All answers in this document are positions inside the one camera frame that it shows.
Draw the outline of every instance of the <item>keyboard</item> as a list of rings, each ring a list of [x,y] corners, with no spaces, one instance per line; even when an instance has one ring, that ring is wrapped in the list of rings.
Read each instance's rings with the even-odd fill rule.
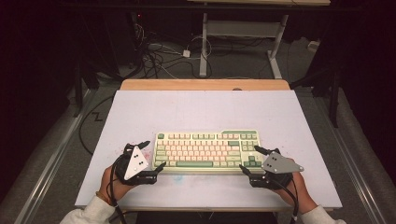
[[[262,171],[263,155],[254,149],[260,137],[253,130],[219,133],[157,133],[152,168],[166,162],[165,173],[242,174],[239,164]]]

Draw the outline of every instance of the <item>dark background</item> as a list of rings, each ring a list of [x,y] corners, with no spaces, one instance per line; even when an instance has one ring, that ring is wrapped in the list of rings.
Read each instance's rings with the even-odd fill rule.
[[[364,10],[358,16],[322,15],[316,20],[306,13],[290,16],[285,39],[305,36],[317,40],[325,36],[310,72],[334,61],[342,65],[341,85],[354,115],[395,182],[396,33],[392,23],[396,20],[390,3],[333,1],[342,7],[364,6]],[[171,27],[168,35],[181,41],[188,41],[192,33],[201,29],[201,16],[194,13],[183,12],[175,17],[163,14],[166,13],[144,14],[143,22],[158,32]],[[91,15],[83,21],[50,0],[1,3],[0,200],[39,141],[68,107],[66,95],[73,87],[77,61],[89,59],[98,65],[83,71],[87,81],[95,69],[117,73],[117,65],[133,59],[134,55],[128,53],[134,50],[129,39],[133,35],[124,39],[112,35],[120,29],[128,32],[129,24],[124,18],[125,14]],[[115,41],[121,41],[123,48],[112,48]]]

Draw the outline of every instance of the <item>white sleeve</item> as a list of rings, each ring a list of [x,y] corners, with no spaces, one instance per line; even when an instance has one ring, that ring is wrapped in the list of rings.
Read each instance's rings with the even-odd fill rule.
[[[332,219],[320,205],[312,211],[302,214],[301,220],[304,224],[346,224],[344,220]]]
[[[108,219],[114,211],[114,207],[94,196],[84,210],[76,209],[69,212],[61,221],[61,224],[108,223]]]

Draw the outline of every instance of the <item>hand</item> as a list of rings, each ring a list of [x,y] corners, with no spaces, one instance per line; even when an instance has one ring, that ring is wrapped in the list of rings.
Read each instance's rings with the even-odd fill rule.
[[[102,183],[99,189],[99,192],[102,193],[103,196],[106,197],[107,201],[111,203],[109,195],[110,193],[110,177],[111,177],[111,167],[109,166],[105,169],[103,176],[102,176]],[[114,197],[118,201],[120,200],[130,189],[134,188],[135,186],[123,185],[118,179],[113,180],[113,191]]]
[[[318,205],[314,202],[314,200],[312,200],[311,196],[309,195],[303,176],[299,172],[293,173],[293,180],[296,188],[294,187],[293,182],[290,182],[287,186],[287,189],[290,190],[290,192],[294,196],[296,196],[297,190],[300,214],[307,213],[312,209],[316,208]],[[294,206],[293,199],[285,190],[277,189],[274,190],[274,192],[277,193],[283,199],[283,201],[290,204],[291,206]]]

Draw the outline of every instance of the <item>blue stain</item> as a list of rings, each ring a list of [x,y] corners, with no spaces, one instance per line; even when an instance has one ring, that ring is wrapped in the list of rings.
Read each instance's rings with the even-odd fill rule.
[[[182,175],[175,175],[174,176],[174,181],[176,184],[181,184],[183,182],[183,176]]]

